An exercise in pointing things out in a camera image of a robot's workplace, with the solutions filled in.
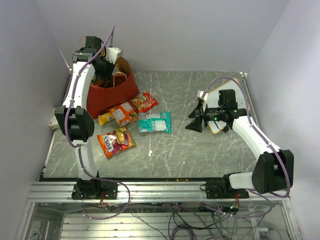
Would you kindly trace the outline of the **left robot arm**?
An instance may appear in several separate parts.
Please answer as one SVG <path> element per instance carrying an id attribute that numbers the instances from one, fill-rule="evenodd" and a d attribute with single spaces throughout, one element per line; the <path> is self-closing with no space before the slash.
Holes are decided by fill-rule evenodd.
<path id="1" fill-rule="evenodd" d="M 65 100 L 54 110 L 58 125 L 75 152 L 78 165 L 78 177 L 71 193 L 73 200 L 114 200 L 118 193 L 117 183 L 99 176 L 91 141 L 95 123 L 87 111 L 93 77 L 108 83 L 116 60 L 122 54 L 120 49 L 106 47 L 106 44 L 107 41 L 96 36 L 86 36 L 84 47 L 72 56 L 72 78 Z"/>

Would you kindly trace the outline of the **red nut mix snack bag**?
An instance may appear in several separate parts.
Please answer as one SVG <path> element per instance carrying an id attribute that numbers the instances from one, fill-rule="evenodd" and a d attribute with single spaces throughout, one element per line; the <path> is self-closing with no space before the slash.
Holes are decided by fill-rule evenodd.
<path id="1" fill-rule="evenodd" d="M 147 91 L 129 101 L 130 105 L 137 113 L 146 113 L 153 107 L 157 106 L 159 102 Z"/>

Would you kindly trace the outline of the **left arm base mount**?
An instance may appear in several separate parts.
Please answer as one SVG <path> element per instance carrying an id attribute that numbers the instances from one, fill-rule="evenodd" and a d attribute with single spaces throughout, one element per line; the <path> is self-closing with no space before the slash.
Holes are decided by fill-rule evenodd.
<path id="1" fill-rule="evenodd" d="M 118 194 L 118 185 L 114 182 L 99 181 L 96 179 L 77 179 L 73 186 L 71 198 L 73 200 L 115 200 Z"/>

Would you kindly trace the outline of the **teal snack bag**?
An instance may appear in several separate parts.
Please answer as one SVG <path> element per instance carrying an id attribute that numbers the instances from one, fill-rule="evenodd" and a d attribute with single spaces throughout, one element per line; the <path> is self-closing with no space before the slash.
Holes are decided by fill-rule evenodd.
<path id="1" fill-rule="evenodd" d="M 171 113 L 157 112 L 138 114 L 138 129 L 141 133 L 165 132 L 171 133 Z"/>

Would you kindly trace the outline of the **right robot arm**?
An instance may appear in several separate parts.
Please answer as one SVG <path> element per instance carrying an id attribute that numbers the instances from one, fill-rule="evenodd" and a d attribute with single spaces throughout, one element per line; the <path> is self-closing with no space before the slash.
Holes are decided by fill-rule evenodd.
<path id="1" fill-rule="evenodd" d="M 253 172 L 229 173 L 221 179 L 220 192 L 226 198 L 233 197 L 238 190 L 253 190 L 259 194 L 278 196 L 285 190 L 286 198 L 293 186 L 294 155 L 274 144 L 256 125 L 246 108 L 239 108 L 233 89 L 218 91 L 218 106 L 208 107 L 208 94 L 197 93 L 198 103 L 188 115 L 192 119 L 185 128 L 202 132 L 209 122 L 223 122 L 224 132 L 233 130 L 247 144 L 256 158 Z"/>

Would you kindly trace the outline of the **orange Fox's candy bag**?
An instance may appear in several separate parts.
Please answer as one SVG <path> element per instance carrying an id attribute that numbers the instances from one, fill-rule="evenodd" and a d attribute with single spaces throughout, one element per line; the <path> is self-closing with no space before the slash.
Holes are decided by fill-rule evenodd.
<path id="1" fill-rule="evenodd" d="M 136 142 L 127 127 L 120 127 L 108 133 L 99 134 L 97 140 L 108 159 L 136 146 Z"/>

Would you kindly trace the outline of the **orange snack bag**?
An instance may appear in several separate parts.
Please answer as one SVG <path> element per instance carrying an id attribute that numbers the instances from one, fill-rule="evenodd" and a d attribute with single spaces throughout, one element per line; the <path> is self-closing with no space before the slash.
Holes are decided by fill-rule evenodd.
<path id="1" fill-rule="evenodd" d="M 137 122 L 139 115 L 129 102 L 112 107 L 108 110 L 120 127 L 125 127 L 131 122 Z"/>

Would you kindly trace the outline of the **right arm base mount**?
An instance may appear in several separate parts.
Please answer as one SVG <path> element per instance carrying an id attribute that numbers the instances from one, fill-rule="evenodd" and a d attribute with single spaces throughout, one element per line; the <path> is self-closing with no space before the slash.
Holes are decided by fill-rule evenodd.
<path id="1" fill-rule="evenodd" d="M 212 199 L 229 199 L 232 197 L 228 186 L 218 181 L 209 181 L 199 186 L 201 191 L 204 191 L 206 198 Z"/>

